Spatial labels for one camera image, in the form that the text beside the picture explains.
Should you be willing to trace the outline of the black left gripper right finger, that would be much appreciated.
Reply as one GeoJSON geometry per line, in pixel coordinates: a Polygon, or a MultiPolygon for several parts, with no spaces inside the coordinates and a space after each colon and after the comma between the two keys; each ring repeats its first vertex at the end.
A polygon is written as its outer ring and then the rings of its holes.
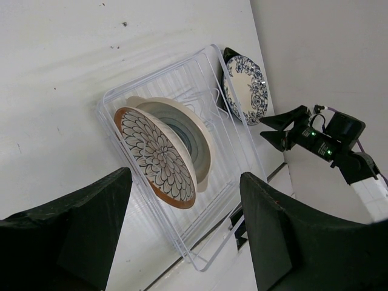
{"type": "Polygon", "coordinates": [[[332,216],[250,172],[239,189],[258,290],[387,289],[387,221],[332,216]]]}

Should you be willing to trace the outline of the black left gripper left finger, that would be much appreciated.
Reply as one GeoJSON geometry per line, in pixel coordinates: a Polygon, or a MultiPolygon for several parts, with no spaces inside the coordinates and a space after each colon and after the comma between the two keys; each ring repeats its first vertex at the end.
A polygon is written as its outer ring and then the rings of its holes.
{"type": "Polygon", "coordinates": [[[1,220],[2,290],[105,290],[132,188],[122,167],[1,220]]]}

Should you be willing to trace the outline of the orange rimmed petal pattern plate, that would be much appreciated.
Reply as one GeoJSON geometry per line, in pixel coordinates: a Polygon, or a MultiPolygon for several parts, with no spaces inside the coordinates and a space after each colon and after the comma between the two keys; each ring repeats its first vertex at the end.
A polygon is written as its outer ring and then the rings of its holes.
{"type": "Polygon", "coordinates": [[[191,208],[197,179],[189,151],[164,122],[134,107],[121,107],[114,122],[155,195],[178,209],[191,208]]]}

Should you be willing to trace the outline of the blue and white patterned plate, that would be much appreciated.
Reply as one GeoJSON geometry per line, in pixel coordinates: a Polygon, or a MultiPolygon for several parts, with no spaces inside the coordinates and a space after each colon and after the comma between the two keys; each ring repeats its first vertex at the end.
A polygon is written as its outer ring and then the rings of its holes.
{"type": "Polygon", "coordinates": [[[248,125],[257,125],[266,115],[269,96],[259,65],[243,55],[226,62],[227,73],[222,77],[223,91],[230,111],[248,125]]]}

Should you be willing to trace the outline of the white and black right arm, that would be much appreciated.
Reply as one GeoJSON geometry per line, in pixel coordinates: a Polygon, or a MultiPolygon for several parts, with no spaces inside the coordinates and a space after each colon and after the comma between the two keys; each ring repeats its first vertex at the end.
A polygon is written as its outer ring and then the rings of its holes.
{"type": "Polygon", "coordinates": [[[339,168],[346,183],[353,188],[375,222],[387,219],[387,179],[381,174],[372,157],[359,146],[359,137],[366,128],[364,122],[353,116],[333,110],[330,121],[320,130],[313,127],[317,116],[326,106],[304,105],[289,112],[260,119],[269,131],[260,135],[278,151],[285,152],[298,145],[308,152],[339,168]]]}

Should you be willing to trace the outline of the cream plate with blue centre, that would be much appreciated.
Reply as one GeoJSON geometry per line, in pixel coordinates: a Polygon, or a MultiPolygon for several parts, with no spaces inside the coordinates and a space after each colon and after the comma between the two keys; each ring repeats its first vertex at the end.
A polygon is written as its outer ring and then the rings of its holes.
{"type": "Polygon", "coordinates": [[[152,114],[180,137],[190,153],[198,191],[205,192],[215,162],[215,147],[213,137],[201,118],[183,103],[169,98],[131,96],[126,99],[126,105],[152,114]]]}

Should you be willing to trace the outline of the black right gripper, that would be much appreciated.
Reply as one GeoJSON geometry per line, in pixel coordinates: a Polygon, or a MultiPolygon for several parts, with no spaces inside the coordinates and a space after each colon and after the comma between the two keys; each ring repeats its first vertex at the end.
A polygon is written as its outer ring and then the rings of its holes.
{"type": "Polygon", "coordinates": [[[309,118],[310,110],[304,105],[279,115],[262,117],[260,123],[275,131],[263,131],[260,136],[280,152],[298,145],[325,161],[332,161],[335,140],[309,125],[309,118]],[[291,124],[291,130],[285,131],[291,124]]]}

